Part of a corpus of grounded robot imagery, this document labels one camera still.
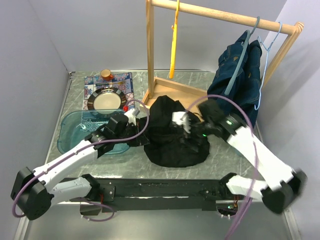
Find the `black garment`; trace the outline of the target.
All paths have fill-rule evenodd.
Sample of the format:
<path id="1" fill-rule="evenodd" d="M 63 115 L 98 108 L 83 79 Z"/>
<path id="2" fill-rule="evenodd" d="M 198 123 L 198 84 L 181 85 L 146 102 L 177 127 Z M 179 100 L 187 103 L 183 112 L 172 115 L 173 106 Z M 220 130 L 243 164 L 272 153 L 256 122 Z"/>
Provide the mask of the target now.
<path id="1" fill-rule="evenodd" d="M 210 153 L 207 137 L 185 138 L 184 130 L 174 127 L 174 112 L 184 112 L 178 100 L 159 96 L 149 109 L 149 123 L 144 131 L 149 144 L 144 146 L 148 159 L 161 167 L 186 168 L 204 162 Z"/>

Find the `denim garment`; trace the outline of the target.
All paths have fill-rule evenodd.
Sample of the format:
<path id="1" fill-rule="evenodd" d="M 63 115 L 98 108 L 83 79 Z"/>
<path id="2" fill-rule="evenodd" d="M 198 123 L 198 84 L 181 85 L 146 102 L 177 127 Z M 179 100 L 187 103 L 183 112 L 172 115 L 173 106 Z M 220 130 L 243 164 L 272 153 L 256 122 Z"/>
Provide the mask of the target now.
<path id="1" fill-rule="evenodd" d="M 247 46 L 243 62 L 236 76 L 234 85 L 229 93 L 225 95 L 226 87 L 236 69 L 243 47 L 242 42 L 247 37 L 247 30 L 231 45 L 228 45 L 226 50 L 218 58 L 218 69 L 215 73 L 214 79 L 207 90 L 208 95 L 224 96 L 235 103 L 238 103 L 240 97 L 240 89 L 244 83 L 245 73 L 244 68 L 248 59 L 249 44 Z"/>

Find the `blue denim skirt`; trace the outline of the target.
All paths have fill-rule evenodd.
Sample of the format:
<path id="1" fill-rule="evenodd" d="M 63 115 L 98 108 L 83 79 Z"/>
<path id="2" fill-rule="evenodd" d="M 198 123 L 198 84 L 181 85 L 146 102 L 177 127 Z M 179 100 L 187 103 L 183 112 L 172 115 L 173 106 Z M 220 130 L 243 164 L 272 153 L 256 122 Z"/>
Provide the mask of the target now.
<path id="1" fill-rule="evenodd" d="M 252 127 L 256 125 L 258 106 L 260 99 L 261 87 L 261 56 L 262 49 L 258 40 L 254 40 L 249 44 L 248 58 L 244 65 L 244 82 L 240 88 L 240 97 L 238 105 L 244 110 L 248 116 Z"/>

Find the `yellow plastic hanger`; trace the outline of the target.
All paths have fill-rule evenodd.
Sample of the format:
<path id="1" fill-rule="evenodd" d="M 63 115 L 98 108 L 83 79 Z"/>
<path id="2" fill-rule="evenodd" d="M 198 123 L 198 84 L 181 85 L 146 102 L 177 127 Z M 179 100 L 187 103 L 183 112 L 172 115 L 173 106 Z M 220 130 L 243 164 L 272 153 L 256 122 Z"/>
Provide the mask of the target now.
<path id="1" fill-rule="evenodd" d="M 173 30 L 172 34 L 172 44 L 171 44 L 171 56 L 170 56 L 170 69 L 169 78 L 173 79 L 175 74 L 175 63 L 176 63 L 176 50 L 177 50 L 177 38 L 178 38 L 178 17 L 180 9 L 180 0 L 176 1 L 176 10 L 174 17 L 174 24 L 171 26 Z"/>

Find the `light blue wire hanger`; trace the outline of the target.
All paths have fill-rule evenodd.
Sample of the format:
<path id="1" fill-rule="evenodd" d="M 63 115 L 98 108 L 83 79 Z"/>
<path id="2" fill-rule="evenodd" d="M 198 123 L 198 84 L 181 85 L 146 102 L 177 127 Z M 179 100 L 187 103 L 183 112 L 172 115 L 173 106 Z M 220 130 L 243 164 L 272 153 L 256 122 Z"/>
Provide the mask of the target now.
<path id="1" fill-rule="evenodd" d="M 258 36 L 257 40 L 260 43 L 260 45 L 264 48 L 265 50 L 265 63 L 264 63 L 264 68 L 263 68 L 263 73 L 262 73 L 262 77 L 260 80 L 260 88 L 259 88 L 259 98 L 258 98 L 258 102 L 257 104 L 254 105 L 254 110 L 258 111 L 261 105 L 261 99 L 262 99 L 262 88 L 263 85 L 265 83 L 265 77 L 266 77 L 266 72 L 267 72 L 267 66 L 268 66 L 268 60 L 269 60 L 269 53 L 270 50 L 274 44 L 274 42 L 276 41 L 276 39 L 278 38 L 279 34 L 281 33 L 281 30 L 283 28 L 283 23 L 281 21 L 278 22 L 279 23 L 279 30 L 277 31 L 274 39 L 271 41 L 271 43 L 269 44 L 269 46 L 266 46 L 264 42 L 262 42 L 261 37 Z"/>

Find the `grey-blue plastic hanger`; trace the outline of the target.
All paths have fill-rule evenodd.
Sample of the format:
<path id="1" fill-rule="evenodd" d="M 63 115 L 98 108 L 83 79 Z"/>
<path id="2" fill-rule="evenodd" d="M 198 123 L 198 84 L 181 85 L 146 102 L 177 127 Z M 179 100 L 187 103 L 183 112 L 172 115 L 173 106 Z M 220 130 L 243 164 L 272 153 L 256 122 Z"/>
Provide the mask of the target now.
<path id="1" fill-rule="evenodd" d="M 254 25 L 252 31 L 250 31 L 250 30 L 247 30 L 247 31 L 246 31 L 246 32 L 247 32 L 247 36 L 246 36 L 246 38 L 245 38 L 245 41 L 241 43 L 241 46 L 242 46 L 241 55 L 240 55 L 240 57 L 239 57 L 238 63 L 237 63 L 237 65 L 236 65 L 236 68 L 235 68 L 235 70 L 234 70 L 234 72 L 233 72 L 233 74 L 232 74 L 232 77 L 230 78 L 229 83 L 228 83 L 228 85 L 227 85 L 227 87 L 226 87 L 226 89 L 225 89 L 225 91 L 224 91 L 224 94 L 225 94 L 226 96 L 228 96 L 228 95 L 230 94 L 230 92 L 231 92 L 231 90 L 232 90 L 232 88 L 233 88 L 233 85 L 234 85 L 234 83 L 235 83 L 236 77 L 237 77 L 238 72 L 239 72 L 239 70 L 240 70 L 241 64 L 242 64 L 242 62 L 243 62 L 243 60 L 244 60 L 244 56 L 245 56 L 245 53 L 246 53 L 246 50 L 247 50 L 247 47 L 248 47 L 248 44 L 249 44 L 250 37 L 251 37 L 251 35 L 254 33 L 254 31 L 256 30 L 259 22 L 260 22 L 260 16 L 258 16 L 258 17 L 256 18 L 256 22 L 255 22 L 255 25 Z"/>

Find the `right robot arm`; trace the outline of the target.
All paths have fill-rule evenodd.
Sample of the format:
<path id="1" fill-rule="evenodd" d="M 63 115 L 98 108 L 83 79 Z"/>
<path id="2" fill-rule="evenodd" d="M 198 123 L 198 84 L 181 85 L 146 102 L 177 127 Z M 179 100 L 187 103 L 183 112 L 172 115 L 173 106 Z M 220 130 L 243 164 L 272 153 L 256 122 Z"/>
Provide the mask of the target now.
<path id="1" fill-rule="evenodd" d="M 219 186 L 219 194 L 224 199 L 246 194 L 262 200 L 273 213 L 281 214 L 303 193 L 307 175 L 301 169 L 293 169 L 274 155 L 253 133 L 249 124 L 237 114 L 225 115 L 212 98 L 198 105 L 202 122 L 192 124 L 184 113 L 182 125 L 191 138 L 215 135 L 226 141 L 241 153 L 262 180 L 245 178 L 240 175 L 230 177 Z"/>

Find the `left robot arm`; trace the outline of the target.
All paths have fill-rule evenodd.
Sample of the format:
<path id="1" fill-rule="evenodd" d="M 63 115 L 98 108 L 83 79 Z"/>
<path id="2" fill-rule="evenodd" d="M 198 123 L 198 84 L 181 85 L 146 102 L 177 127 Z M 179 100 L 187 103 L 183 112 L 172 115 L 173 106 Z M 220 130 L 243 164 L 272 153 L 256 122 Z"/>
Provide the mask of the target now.
<path id="1" fill-rule="evenodd" d="M 130 147 L 147 144 L 145 131 L 149 123 L 149 116 L 139 119 L 130 112 L 117 114 L 55 160 L 33 170 L 21 169 L 10 194 L 12 215 L 36 220 L 58 203 L 74 198 L 83 198 L 86 202 L 97 199 L 100 184 L 90 174 L 70 181 L 63 179 L 76 168 L 112 151 L 118 143 Z"/>

